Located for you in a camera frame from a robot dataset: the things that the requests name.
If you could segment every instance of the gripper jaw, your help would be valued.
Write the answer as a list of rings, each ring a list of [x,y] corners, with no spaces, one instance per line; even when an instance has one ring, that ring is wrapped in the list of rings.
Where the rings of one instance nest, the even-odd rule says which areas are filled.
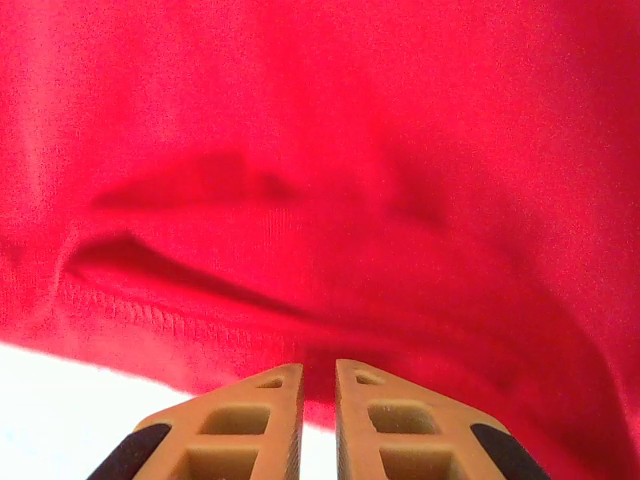
[[[90,479],[297,480],[303,400],[302,365],[246,378],[147,417],[128,438],[155,435],[129,448],[148,458],[122,474],[125,439]]]
[[[297,480],[302,365],[143,420],[89,480]],[[340,480],[549,480],[495,418],[354,360],[336,363]]]
[[[353,360],[336,365],[341,480],[504,480],[471,426],[486,413]]]

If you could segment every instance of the red fabric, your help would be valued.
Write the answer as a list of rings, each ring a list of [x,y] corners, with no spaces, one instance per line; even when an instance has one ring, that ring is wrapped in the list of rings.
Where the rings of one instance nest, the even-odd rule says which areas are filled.
[[[637,5],[2,2],[0,338],[322,424],[361,359],[640,478]]]

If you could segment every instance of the white surface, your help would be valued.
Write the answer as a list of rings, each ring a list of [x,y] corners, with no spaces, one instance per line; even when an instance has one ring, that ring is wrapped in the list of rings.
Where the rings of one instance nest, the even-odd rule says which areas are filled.
[[[146,416],[189,398],[163,385],[0,343],[0,477],[86,479]],[[302,480],[336,478],[333,432],[305,426]]]

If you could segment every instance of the black rubber pad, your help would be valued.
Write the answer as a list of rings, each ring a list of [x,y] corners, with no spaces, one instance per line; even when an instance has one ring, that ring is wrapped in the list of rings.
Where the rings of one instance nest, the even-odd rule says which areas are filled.
[[[471,431],[507,480],[551,480],[513,436],[484,423]]]
[[[87,480],[132,480],[169,430],[158,423],[127,435]]]

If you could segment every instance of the red shirt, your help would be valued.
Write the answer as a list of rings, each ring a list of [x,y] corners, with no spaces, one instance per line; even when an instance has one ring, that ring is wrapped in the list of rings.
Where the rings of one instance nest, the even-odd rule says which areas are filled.
[[[338,357],[640,478],[640,7],[0,4],[0,338],[200,393]]]

